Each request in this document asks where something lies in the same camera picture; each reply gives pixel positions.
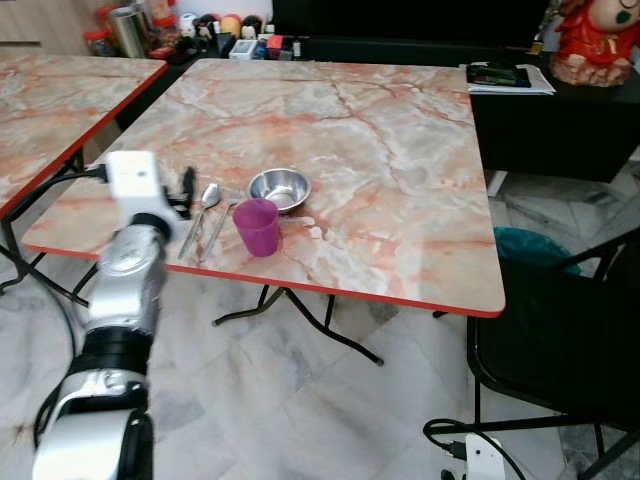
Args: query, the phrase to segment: trash bin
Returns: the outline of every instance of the trash bin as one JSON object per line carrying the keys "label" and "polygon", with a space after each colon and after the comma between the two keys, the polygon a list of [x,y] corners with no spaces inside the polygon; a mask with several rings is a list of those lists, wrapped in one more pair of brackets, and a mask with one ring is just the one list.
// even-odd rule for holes
{"label": "trash bin", "polygon": [[[498,255],[540,267],[550,267],[560,260],[571,257],[571,252],[555,240],[541,233],[521,228],[495,227]],[[567,273],[580,275],[580,267],[572,265]]]}

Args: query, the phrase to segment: metal spoon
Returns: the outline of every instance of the metal spoon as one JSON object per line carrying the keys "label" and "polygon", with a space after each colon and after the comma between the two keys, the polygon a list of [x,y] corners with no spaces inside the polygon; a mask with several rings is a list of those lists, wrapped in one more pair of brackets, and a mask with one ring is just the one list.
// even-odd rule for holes
{"label": "metal spoon", "polygon": [[207,245],[206,250],[200,257],[200,263],[204,262],[209,257],[209,254],[213,249],[213,245],[216,243],[216,238],[218,238],[218,234],[220,233],[220,230],[222,230],[222,224],[224,223],[224,219],[227,218],[227,213],[229,213],[229,209],[234,205],[238,204],[241,198],[242,197],[238,193],[231,194],[231,198],[229,198],[229,203],[227,203],[227,209],[222,214],[222,218],[220,218],[220,221],[218,222],[218,226],[216,227],[215,232],[213,232],[213,236],[211,237],[211,240],[209,240],[209,244]]}
{"label": "metal spoon", "polygon": [[182,248],[180,249],[180,253],[178,254],[178,258],[184,257],[184,254],[187,253],[187,250],[193,243],[193,239],[196,238],[196,232],[198,231],[198,225],[202,221],[202,215],[204,215],[205,210],[217,205],[220,201],[220,187],[217,183],[210,183],[207,185],[204,193],[202,194],[202,199],[200,200],[200,213],[198,213],[198,217],[196,221],[191,225],[191,230],[189,230],[189,235],[187,235],[187,239],[184,241]]}

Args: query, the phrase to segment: jar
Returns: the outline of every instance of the jar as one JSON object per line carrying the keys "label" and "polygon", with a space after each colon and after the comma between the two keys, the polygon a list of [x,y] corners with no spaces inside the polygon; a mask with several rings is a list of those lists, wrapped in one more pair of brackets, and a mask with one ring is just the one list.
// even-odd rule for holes
{"label": "jar", "polygon": [[107,28],[109,25],[109,13],[118,7],[108,5],[106,7],[100,7],[96,10],[96,20],[98,20],[99,28]]}
{"label": "jar", "polygon": [[153,20],[167,18],[171,15],[167,0],[147,0]]}
{"label": "jar", "polygon": [[161,47],[175,47],[178,44],[180,32],[178,32],[176,22],[177,17],[175,15],[153,19],[153,25],[158,32],[158,42]]}
{"label": "jar", "polygon": [[89,46],[89,50],[99,57],[115,57],[116,52],[108,42],[109,31],[84,32],[84,39]]}
{"label": "jar", "polygon": [[111,23],[109,23],[109,13],[111,13],[116,8],[118,7],[114,7],[113,5],[108,5],[106,7],[101,7],[98,10],[96,10],[96,19],[98,20],[98,28],[107,30],[109,34],[107,37],[107,40],[109,44],[111,44],[111,47],[114,50],[118,50],[120,47],[118,45],[118,39],[116,38],[116,34],[113,31],[113,27],[111,26]]}

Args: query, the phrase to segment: small items on shelf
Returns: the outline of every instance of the small items on shelf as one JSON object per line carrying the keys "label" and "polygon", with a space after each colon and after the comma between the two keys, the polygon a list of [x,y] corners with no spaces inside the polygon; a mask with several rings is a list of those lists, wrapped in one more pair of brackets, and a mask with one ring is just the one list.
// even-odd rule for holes
{"label": "small items on shelf", "polygon": [[236,14],[223,17],[216,13],[185,12],[178,16],[177,0],[112,1],[113,5],[96,10],[95,31],[84,34],[93,55],[154,58],[180,64],[210,49],[221,58],[228,58],[237,41],[249,41],[238,47],[234,58],[299,57],[294,53],[293,37],[275,36],[268,49],[267,39],[274,36],[275,28],[259,15],[243,19]]}

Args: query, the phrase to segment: marble floor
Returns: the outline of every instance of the marble floor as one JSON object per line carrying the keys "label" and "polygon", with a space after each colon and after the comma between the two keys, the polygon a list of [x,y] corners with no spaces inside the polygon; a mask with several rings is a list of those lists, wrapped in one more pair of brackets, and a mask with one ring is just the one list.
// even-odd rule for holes
{"label": "marble floor", "polygon": [[[611,185],[578,182],[573,193],[565,180],[512,175],[491,200],[494,224],[540,231],[578,251],[605,227],[640,221],[633,168]],[[42,264],[67,286],[88,267],[56,256]],[[12,271],[0,259],[0,280]],[[382,356],[379,368],[321,335],[285,298],[259,317],[210,326],[253,306],[259,292],[170,275],[150,370],[156,479],[438,479],[443,468],[461,478],[464,464],[421,429],[435,417],[472,418],[462,317],[339,298],[335,330]],[[323,314],[326,296],[300,297]],[[30,478],[33,418],[68,361],[62,320],[28,278],[0,299],[0,479]],[[483,400],[484,420],[549,413],[488,390]],[[616,435],[607,431],[607,442]],[[595,452],[590,431],[576,427],[495,436],[532,480],[573,480]],[[635,449],[597,480],[638,480],[639,463]]]}

